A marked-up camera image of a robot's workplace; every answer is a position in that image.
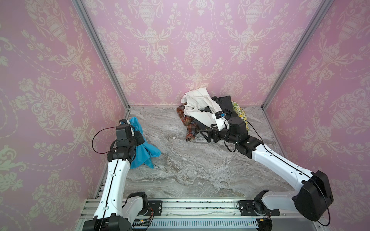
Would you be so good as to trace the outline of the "teal blue cloth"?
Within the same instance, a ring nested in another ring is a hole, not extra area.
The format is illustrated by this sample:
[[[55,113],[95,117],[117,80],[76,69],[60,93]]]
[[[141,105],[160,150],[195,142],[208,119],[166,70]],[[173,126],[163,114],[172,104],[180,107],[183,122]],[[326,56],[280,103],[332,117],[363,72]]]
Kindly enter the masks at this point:
[[[146,165],[149,168],[154,168],[152,163],[153,157],[159,157],[161,151],[154,145],[149,144],[146,139],[144,143],[136,147],[136,157],[131,163],[131,169]]]

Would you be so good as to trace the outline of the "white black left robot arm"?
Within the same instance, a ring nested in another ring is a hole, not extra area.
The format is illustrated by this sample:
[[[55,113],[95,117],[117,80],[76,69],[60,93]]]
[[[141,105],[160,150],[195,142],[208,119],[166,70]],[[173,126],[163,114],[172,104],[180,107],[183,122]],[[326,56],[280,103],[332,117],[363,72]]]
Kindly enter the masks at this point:
[[[132,231],[137,215],[148,208],[145,192],[133,193],[123,201],[136,147],[144,143],[144,138],[126,119],[121,120],[115,129],[115,144],[107,152],[108,173],[102,198],[93,219],[84,222],[84,231]]]

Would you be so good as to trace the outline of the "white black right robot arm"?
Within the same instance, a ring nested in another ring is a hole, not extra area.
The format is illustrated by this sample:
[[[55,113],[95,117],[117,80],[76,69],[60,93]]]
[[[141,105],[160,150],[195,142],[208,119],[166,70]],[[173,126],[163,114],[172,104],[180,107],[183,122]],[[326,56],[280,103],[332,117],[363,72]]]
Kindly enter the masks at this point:
[[[232,143],[240,154],[252,159],[283,178],[294,190],[290,192],[261,191],[253,202],[259,215],[267,215],[272,210],[282,209],[300,213],[310,221],[319,221],[324,213],[330,213],[333,203],[328,176],[318,170],[312,172],[293,163],[269,148],[261,137],[248,134],[247,121],[232,117],[225,125],[217,119],[216,124],[201,130],[207,142]]]

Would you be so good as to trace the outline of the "red plaid cloth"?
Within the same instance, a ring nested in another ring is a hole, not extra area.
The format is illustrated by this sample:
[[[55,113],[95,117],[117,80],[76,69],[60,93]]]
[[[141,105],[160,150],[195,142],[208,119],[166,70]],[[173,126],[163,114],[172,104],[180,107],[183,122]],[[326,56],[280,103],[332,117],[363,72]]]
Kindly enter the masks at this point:
[[[186,141],[193,141],[196,136],[199,134],[200,128],[197,125],[194,118],[185,115],[185,105],[181,104],[177,107],[176,111],[178,116],[181,119],[181,122],[186,127]]]

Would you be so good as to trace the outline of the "white cloth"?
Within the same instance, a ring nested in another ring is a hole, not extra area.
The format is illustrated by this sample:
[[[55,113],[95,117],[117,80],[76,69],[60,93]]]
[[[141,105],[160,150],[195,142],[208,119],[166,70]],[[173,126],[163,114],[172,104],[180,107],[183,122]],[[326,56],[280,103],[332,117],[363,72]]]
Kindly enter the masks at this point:
[[[215,113],[222,110],[219,104],[210,97],[206,88],[185,93],[181,103],[186,104],[185,115],[196,119],[207,127],[216,124]]]

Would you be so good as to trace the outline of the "black cloth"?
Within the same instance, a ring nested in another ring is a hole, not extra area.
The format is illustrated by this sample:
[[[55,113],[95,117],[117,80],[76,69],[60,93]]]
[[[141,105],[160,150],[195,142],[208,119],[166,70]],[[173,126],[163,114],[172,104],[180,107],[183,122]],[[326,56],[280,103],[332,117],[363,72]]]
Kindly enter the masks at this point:
[[[211,100],[214,101],[216,104],[219,105],[220,109],[215,107],[214,109],[211,109],[210,106],[206,106],[204,109],[201,109],[201,112],[208,112],[211,113],[212,116],[216,119],[219,119],[221,117],[225,117],[225,119],[229,119],[232,117],[236,117],[237,113],[233,109],[232,101],[230,96],[224,96],[224,97],[211,97]]]

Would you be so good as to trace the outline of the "yellow green floral cloth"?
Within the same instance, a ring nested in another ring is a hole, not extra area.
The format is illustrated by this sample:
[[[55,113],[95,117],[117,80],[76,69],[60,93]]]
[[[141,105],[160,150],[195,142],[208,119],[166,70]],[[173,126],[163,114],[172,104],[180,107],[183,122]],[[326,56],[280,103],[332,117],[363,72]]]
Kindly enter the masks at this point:
[[[246,125],[246,130],[249,131],[249,123],[248,123],[248,119],[247,119],[247,115],[245,111],[239,106],[238,103],[234,101],[232,101],[232,106],[233,106],[234,112],[238,115],[239,118],[241,118],[244,121]]]

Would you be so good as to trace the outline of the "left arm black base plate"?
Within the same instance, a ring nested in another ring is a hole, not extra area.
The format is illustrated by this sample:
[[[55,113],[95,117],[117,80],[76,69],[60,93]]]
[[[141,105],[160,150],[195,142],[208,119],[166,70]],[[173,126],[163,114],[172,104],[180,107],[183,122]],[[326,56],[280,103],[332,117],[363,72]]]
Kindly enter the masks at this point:
[[[149,200],[148,206],[140,212],[141,216],[155,216],[160,217],[162,215],[163,201],[162,200]]]

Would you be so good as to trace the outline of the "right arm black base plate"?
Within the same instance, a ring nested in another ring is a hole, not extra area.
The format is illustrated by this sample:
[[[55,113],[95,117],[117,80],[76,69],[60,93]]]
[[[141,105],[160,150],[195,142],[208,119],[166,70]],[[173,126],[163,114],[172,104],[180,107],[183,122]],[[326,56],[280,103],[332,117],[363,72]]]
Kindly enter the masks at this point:
[[[253,200],[241,200],[237,202],[236,208],[242,216],[262,216],[269,218],[271,216],[280,216],[278,209],[269,210]]]

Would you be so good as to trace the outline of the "aluminium front rail frame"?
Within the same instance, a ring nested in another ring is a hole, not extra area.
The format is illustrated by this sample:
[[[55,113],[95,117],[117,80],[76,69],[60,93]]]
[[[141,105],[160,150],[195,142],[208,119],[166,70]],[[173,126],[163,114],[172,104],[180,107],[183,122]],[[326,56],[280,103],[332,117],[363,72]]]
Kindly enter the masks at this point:
[[[152,198],[162,200],[160,217],[138,216],[136,231],[256,231],[272,225],[274,231],[329,231],[327,221],[310,221],[294,211],[282,210],[280,216],[242,216],[236,208],[243,197]]]

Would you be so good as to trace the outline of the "aluminium corner post left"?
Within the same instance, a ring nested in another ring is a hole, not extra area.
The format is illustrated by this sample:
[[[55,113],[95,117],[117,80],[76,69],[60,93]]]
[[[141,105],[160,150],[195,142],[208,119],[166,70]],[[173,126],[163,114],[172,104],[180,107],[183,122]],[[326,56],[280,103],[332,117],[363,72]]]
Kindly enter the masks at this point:
[[[110,78],[117,95],[125,109],[126,112],[130,111],[130,105],[128,103],[128,100],[124,94],[124,91],[119,83],[119,80],[117,78],[117,75],[113,69],[113,66],[111,65],[108,55],[103,47],[103,44],[98,36],[97,30],[95,29],[93,22],[88,15],[88,12],[86,11],[86,8],[84,6],[83,1],[81,0],[72,0],[72,3],[77,11],[77,14],[79,15],[86,31],[89,36],[89,38],[92,41],[92,44],[102,62],[103,67],[105,68],[108,77]]]

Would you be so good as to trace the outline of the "aluminium corner post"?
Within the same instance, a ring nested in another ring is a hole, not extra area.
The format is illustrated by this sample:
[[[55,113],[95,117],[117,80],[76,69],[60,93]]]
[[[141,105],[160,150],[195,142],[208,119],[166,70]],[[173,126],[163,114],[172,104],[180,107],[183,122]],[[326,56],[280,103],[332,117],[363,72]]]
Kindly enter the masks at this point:
[[[117,78],[117,75],[113,69],[113,66],[111,65],[108,55],[103,47],[103,44],[98,36],[97,30],[95,29],[93,22],[88,15],[88,12],[86,11],[86,8],[84,6],[83,1],[81,0],[72,0],[72,3],[77,11],[77,14],[79,15],[86,31],[89,36],[89,38],[92,41],[92,44],[102,62],[103,67],[105,68],[108,77],[110,78],[117,95],[125,109],[126,112],[130,111],[130,105],[128,103],[128,100],[124,94],[124,91],[119,83],[119,80]]]
[[[291,69],[294,67],[294,64],[300,57],[301,53],[304,51],[306,45],[309,43],[310,39],[314,35],[316,29],[318,28],[319,24],[322,22],[323,18],[325,17],[326,13],[330,9],[331,5],[333,4],[334,0],[324,0],[320,2],[317,10],[313,14],[309,24],[307,25],[306,29],[304,30],[301,38],[299,39],[297,45],[295,46],[293,52],[291,53],[290,57],[288,58],[287,62],[285,63],[281,73],[277,77],[273,87],[271,88],[270,92],[268,93],[265,101],[261,105],[261,109],[265,112],[269,105],[272,103],[272,100],[276,96],[277,92],[281,88],[284,80],[290,73]]]

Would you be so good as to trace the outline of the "aluminium corner post right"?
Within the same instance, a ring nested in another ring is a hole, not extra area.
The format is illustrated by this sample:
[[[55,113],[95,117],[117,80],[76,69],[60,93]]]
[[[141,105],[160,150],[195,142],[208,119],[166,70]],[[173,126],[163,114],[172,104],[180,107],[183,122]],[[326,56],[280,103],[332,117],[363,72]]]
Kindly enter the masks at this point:
[[[313,14],[309,24],[307,25],[306,29],[304,30],[301,38],[299,39],[297,45],[295,46],[293,52],[291,53],[290,57],[288,58],[287,62],[285,63],[281,73],[277,77],[273,87],[271,88],[270,92],[268,93],[265,101],[261,105],[261,109],[265,112],[269,105],[272,103],[272,100],[276,96],[277,92],[281,88],[284,80],[290,73],[291,69],[294,67],[294,64],[300,57],[301,53],[304,51],[306,45],[309,43],[310,39],[314,35],[316,29],[318,28],[319,24],[322,22],[323,18],[325,17],[326,13],[330,9],[331,5],[333,4],[334,0],[324,0],[320,2],[317,10]]]

